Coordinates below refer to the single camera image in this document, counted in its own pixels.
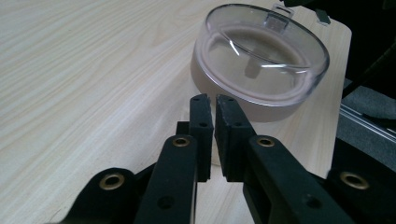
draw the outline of screw hole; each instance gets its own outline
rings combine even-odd
[[[350,172],[343,172],[340,174],[341,180],[348,186],[354,189],[368,189],[370,188],[369,183],[360,175],[356,175]]]
[[[275,145],[275,142],[269,138],[262,137],[257,139],[257,144],[262,147],[273,147]]]
[[[317,199],[315,196],[311,194],[306,194],[303,197],[303,203],[305,203],[308,207],[310,208],[315,208],[318,209],[321,207],[321,202],[319,199]]]
[[[171,208],[174,205],[174,203],[175,203],[175,199],[172,196],[163,196],[158,200],[157,205],[162,210],[166,210]]]
[[[113,190],[122,186],[125,177],[120,173],[105,175],[99,183],[99,187],[104,190]]]
[[[187,138],[176,138],[172,141],[175,147],[186,147],[189,145],[190,140]]]

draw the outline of wooden table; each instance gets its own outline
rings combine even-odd
[[[138,173],[158,159],[199,94],[190,74],[205,15],[235,1],[1,1],[0,222],[60,221],[95,174]],[[271,8],[275,0],[236,1]],[[254,123],[325,176],[341,101],[350,30],[294,19],[326,45],[331,65],[288,119]],[[196,223],[252,223],[241,184],[212,166]]]

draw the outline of transparent plastic lid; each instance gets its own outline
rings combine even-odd
[[[280,12],[292,14],[287,8]],[[303,101],[330,63],[324,45],[301,24],[248,5],[213,9],[197,38],[193,59],[200,67],[191,71],[194,76],[208,76],[222,91],[271,106]]]

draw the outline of light wood surface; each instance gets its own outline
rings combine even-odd
[[[199,94],[190,59],[205,16],[229,2],[1,1],[0,222],[60,221],[95,174],[154,163]],[[324,177],[351,32],[294,10],[328,48],[330,68],[293,116],[253,125]],[[196,223],[252,223],[242,185],[227,183],[218,166],[197,200]]]

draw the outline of wood grain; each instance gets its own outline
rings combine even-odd
[[[154,163],[199,93],[190,59],[205,15],[227,2],[2,1],[1,223],[60,221],[95,174],[137,173]],[[325,43],[331,67],[296,114],[254,127],[325,176],[351,33],[294,9],[295,20]],[[226,183],[218,166],[199,185],[196,222],[252,223],[241,185]]]

